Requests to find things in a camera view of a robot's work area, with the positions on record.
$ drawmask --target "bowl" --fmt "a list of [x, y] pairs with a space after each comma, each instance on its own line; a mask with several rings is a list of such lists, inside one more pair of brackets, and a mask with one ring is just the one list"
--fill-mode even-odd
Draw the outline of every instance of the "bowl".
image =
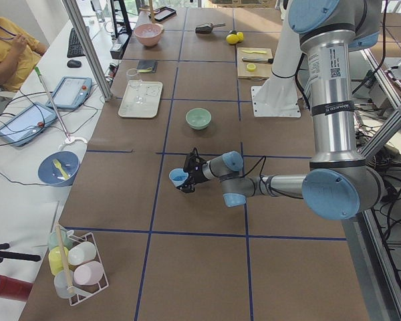
[[153, 47], [162, 37], [162, 28], [155, 23], [145, 23], [134, 29], [136, 39], [146, 47]]
[[201, 130], [211, 122], [211, 113], [204, 108], [193, 108], [187, 112], [186, 121], [191, 128]]
[[[53, 164], [56, 159], [61, 164], [61, 168], [68, 174], [65, 179], [61, 171]], [[60, 151], [46, 157], [39, 166], [37, 174], [42, 182], [54, 187], [64, 187], [72, 185], [80, 166], [79, 158], [73, 152]]]

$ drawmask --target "wooden handle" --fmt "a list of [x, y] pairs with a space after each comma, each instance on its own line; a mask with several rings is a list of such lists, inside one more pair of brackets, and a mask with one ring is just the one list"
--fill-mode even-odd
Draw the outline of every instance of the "wooden handle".
[[68, 260], [67, 256], [65, 255], [64, 244], [61, 236], [61, 226], [59, 224], [55, 225], [55, 232], [56, 232], [56, 239], [58, 240], [59, 254], [61, 255], [62, 266], [64, 267], [65, 280], [67, 281], [67, 287], [69, 288], [68, 292], [70, 294], [73, 294], [74, 293], [74, 289], [72, 288], [73, 279], [72, 275], [70, 274], [70, 269], [68, 267]]
[[152, 23], [156, 23], [156, 20], [154, 18], [153, 0], [148, 0], [148, 5], [150, 6], [150, 17], [151, 17]]

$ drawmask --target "wooden cutting board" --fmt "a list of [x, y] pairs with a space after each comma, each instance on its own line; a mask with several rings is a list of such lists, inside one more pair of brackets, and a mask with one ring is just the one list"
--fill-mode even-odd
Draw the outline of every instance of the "wooden cutting board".
[[[255, 51], [266, 51], [266, 53], [247, 53], [243, 50], [255, 50]], [[247, 64], [249, 62], [243, 62], [242, 57], [245, 58], [273, 58], [272, 50], [269, 48], [252, 48], [252, 47], [239, 47], [237, 48], [237, 67], [238, 67], [238, 78], [242, 79], [267, 79], [270, 77], [272, 72], [272, 64], [259, 64], [252, 63], [257, 66], [256, 70], [249, 72], [247, 70]]]

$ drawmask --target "computer mouse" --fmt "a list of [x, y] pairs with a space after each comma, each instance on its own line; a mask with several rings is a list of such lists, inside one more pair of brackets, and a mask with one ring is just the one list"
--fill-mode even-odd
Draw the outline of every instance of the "computer mouse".
[[82, 65], [80, 60], [71, 59], [67, 62], [68, 68], [79, 68]]

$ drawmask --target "pink bowl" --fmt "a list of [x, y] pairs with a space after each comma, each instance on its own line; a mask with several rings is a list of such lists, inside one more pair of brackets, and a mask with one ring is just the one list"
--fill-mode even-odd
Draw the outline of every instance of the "pink bowl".
[[162, 28], [154, 23], [145, 23], [134, 29], [136, 39], [146, 47], [156, 45], [162, 37]]

